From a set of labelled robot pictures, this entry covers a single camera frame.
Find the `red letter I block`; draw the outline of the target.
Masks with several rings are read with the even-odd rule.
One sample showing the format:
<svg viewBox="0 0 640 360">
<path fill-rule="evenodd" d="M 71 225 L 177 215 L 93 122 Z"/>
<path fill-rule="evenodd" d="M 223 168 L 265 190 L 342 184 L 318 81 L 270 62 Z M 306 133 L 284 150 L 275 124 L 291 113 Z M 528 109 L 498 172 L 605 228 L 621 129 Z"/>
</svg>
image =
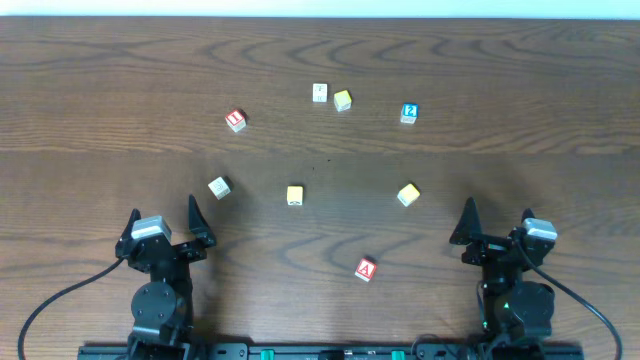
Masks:
<svg viewBox="0 0 640 360">
<path fill-rule="evenodd" d="M 246 117 L 240 109 L 234 109 L 225 116 L 227 125 L 234 131 L 239 132 L 247 125 Z"/>
</svg>

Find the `blue number 2 block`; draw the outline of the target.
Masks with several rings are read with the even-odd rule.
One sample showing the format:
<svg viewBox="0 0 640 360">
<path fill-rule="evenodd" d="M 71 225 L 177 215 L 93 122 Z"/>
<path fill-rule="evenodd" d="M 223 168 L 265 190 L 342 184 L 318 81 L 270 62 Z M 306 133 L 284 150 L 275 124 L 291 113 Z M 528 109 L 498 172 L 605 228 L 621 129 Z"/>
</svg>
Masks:
<svg viewBox="0 0 640 360">
<path fill-rule="evenodd" d="M 404 103 L 401 110 L 400 122 L 414 124 L 419 116 L 419 106 L 413 103 Z"/>
</svg>

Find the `red letter A block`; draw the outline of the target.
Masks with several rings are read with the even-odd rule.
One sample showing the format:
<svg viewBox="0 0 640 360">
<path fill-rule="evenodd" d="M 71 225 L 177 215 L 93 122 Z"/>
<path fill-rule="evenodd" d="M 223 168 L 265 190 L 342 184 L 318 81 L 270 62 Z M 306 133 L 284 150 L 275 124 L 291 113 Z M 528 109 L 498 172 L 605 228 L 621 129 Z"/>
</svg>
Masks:
<svg viewBox="0 0 640 360">
<path fill-rule="evenodd" d="M 362 258 L 355 269 L 354 275 L 365 282 L 370 282 L 373 279 L 376 270 L 377 265 L 373 261 L 367 258 Z"/>
</svg>

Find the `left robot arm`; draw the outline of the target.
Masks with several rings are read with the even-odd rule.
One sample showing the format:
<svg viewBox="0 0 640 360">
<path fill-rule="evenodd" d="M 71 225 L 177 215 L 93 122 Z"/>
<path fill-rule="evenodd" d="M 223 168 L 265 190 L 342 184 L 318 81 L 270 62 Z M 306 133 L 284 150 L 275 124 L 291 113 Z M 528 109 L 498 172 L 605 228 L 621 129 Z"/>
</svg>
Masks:
<svg viewBox="0 0 640 360">
<path fill-rule="evenodd" d="M 207 346 L 192 336 L 193 283 L 190 265 L 207 258 L 216 237 L 193 195 L 188 199 L 188 226 L 194 239 L 171 243 L 161 216 L 143 218 L 137 209 L 115 246 L 129 267 L 150 276 L 131 301 L 134 318 L 127 359 L 206 359 Z"/>
</svg>

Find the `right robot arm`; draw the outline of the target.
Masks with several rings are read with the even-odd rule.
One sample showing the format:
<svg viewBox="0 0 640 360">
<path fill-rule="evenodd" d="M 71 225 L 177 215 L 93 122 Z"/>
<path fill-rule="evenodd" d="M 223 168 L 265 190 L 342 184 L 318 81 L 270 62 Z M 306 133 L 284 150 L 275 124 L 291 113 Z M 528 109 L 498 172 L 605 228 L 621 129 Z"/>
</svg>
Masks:
<svg viewBox="0 0 640 360">
<path fill-rule="evenodd" d="M 550 286 L 525 281 L 523 273 L 543 263 L 558 237 L 551 222 L 532 210 L 507 236 L 483 232 L 476 202 L 468 198 L 449 242 L 463 246 L 461 261 L 479 266 L 476 291 L 483 335 L 460 352 L 468 359 L 542 359 L 541 341 L 551 335 L 555 293 Z"/>
</svg>

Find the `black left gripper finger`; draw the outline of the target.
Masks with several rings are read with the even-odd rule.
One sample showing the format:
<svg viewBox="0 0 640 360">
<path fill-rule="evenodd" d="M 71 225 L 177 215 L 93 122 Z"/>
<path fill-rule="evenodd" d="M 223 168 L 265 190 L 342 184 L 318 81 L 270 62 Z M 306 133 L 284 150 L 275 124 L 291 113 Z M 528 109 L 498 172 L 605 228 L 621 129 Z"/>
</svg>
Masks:
<svg viewBox="0 0 640 360">
<path fill-rule="evenodd" d="M 121 235 L 122 240 L 130 240 L 132 238 L 133 226 L 136 221 L 141 219 L 140 211 L 137 208 L 134 208 L 130 214 L 129 220 L 125 229 Z"/>
<path fill-rule="evenodd" d="M 203 217 L 193 194 L 189 195 L 188 226 L 191 233 L 194 234 L 197 239 L 201 239 L 202 241 L 214 240 L 211 227 Z"/>
</svg>

